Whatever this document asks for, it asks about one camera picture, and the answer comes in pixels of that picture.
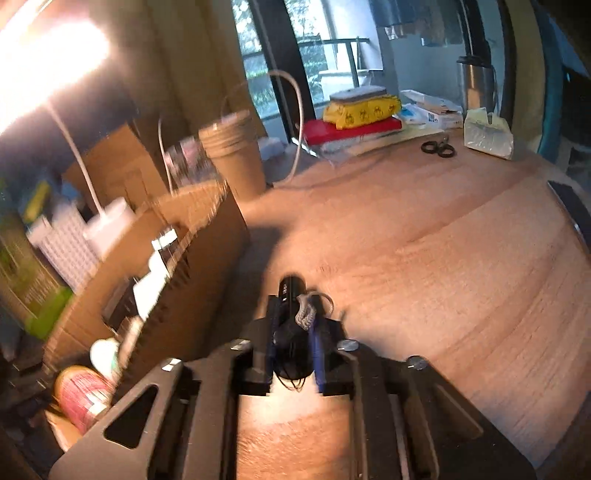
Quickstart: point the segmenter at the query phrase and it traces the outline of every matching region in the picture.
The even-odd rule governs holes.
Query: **red can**
[[[55,395],[62,412],[85,434],[109,409],[113,387],[90,368],[75,365],[56,379]]]

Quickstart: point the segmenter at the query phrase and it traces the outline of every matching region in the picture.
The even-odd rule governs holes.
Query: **stainless steel container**
[[[486,64],[479,57],[460,57],[457,72],[462,93],[463,115],[474,108],[486,108],[487,112],[495,109],[496,81],[492,65]]]

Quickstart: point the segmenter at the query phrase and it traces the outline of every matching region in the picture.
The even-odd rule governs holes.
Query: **black scissors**
[[[449,135],[446,135],[440,142],[437,140],[425,142],[423,145],[421,145],[421,150],[430,155],[436,153],[441,158],[451,158],[456,154],[456,149],[447,143],[448,140]]]

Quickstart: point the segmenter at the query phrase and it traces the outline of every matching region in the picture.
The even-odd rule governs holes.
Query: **red book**
[[[304,139],[309,146],[313,147],[335,140],[345,140],[347,138],[393,132],[396,130],[402,130],[402,122],[393,116],[386,120],[375,122],[374,124],[355,128],[343,128],[342,130],[337,130],[334,124],[324,122],[323,120],[308,120],[304,124]]]

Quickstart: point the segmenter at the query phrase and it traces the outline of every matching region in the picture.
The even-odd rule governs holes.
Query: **desk lamp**
[[[47,1],[27,2],[0,31],[0,133],[11,123],[43,105],[59,127],[82,170],[99,214],[88,224],[85,236],[104,258],[109,247],[133,221],[127,204],[117,199],[104,209],[96,195],[86,166],[50,97],[97,68],[109,53],[102,32],[89,21],[66,22],[28,43],[23,33]]]

